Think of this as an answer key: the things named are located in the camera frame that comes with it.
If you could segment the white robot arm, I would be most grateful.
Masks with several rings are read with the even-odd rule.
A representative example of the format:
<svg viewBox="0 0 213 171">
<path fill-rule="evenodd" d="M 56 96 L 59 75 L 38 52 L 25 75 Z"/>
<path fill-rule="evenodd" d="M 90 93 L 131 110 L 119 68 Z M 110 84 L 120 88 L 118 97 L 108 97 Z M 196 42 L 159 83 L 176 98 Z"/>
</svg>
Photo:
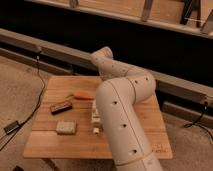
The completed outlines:
<svg viewBox="0 0 213 171">
<path fill-rule="evenodd" d="M 146 69 L 114 60 L 109 47 L 93 52 L 91 62 L 103 74 L 96 108 L 117 171 L 163 171 L 133 108 L 155 93 L 155 78 Z"/>
</svg>

